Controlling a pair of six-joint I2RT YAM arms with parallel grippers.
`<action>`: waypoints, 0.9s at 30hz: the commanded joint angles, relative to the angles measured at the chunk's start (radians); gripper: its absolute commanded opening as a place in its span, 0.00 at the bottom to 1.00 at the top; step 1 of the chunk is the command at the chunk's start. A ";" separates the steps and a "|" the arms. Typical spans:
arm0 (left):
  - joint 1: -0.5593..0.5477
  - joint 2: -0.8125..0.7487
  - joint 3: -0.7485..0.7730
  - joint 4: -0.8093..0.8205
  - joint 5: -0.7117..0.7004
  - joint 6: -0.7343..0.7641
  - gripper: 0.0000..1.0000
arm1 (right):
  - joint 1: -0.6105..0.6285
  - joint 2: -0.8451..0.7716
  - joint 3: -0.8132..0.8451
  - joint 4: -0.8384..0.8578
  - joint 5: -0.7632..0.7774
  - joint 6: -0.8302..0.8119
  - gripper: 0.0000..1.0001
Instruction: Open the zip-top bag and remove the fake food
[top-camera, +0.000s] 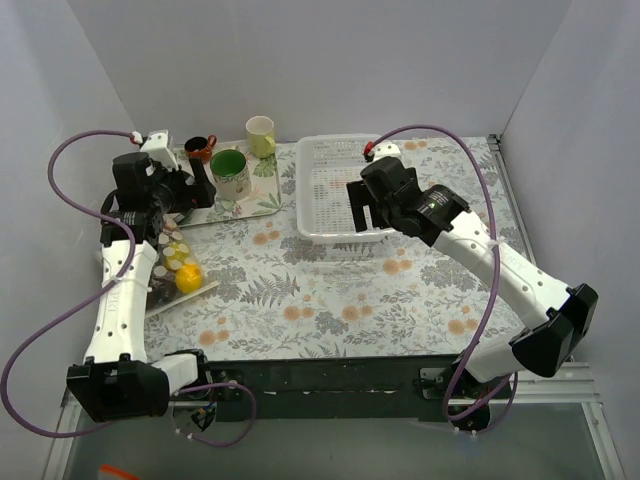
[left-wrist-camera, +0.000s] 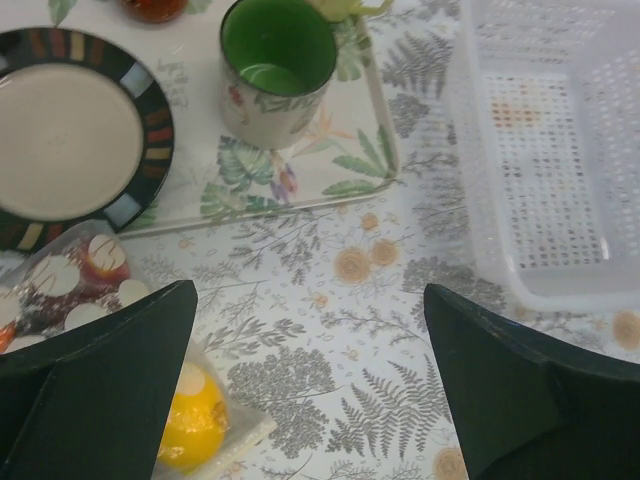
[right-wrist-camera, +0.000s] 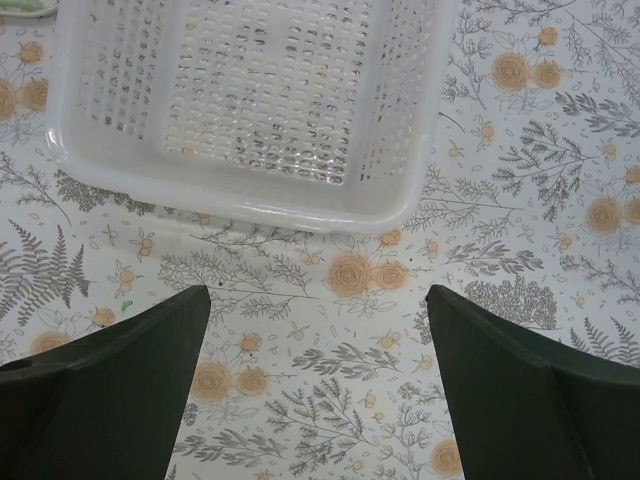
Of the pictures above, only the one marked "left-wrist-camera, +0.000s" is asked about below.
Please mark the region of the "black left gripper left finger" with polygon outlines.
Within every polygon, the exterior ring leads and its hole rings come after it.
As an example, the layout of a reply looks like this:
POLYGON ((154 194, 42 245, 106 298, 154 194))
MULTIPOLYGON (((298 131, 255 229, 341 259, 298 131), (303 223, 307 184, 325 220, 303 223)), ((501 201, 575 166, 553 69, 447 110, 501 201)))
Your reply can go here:
POLYGON ((150 478, 197 302, 176 281, 2 355, 2 478, 150 478))

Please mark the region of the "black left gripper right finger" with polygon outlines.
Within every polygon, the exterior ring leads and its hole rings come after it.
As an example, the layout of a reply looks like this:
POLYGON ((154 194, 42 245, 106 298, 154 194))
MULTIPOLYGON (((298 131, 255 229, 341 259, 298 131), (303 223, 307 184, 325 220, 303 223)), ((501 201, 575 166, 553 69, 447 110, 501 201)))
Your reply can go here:
POLYGON ((430 284, 424 313, 472 479, 636 479, 639 367, 430 284))

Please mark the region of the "yellow fake lemon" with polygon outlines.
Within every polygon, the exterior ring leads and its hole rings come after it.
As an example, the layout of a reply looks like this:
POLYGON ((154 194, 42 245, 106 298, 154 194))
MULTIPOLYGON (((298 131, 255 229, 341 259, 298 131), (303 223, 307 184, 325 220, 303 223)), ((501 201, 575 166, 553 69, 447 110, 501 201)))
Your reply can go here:
POLYGON ((200 366, 184 362, 157 459, 183 472, 198 468, 217 454, 229 427, 226 400, 217 382, 200 366))

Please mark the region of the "polka dot zip top bag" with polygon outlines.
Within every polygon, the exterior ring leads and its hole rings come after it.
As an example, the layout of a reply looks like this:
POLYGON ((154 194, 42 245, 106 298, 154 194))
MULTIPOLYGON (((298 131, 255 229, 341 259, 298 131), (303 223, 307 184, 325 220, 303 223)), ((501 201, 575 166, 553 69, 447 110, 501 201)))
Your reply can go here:
MULTIPOLYGON (((84 222, 3 275, 1 357, 118 312, 158 290, 138 272, 105 223, 84 222)), ((183 472, 162 464, 156 456, 148 479, 211 479, 276 428, 268 414, 229 397, 203 346, 191 336, 184 362, 200 366, 217 382, 230 427, 211 460, 183 472)))

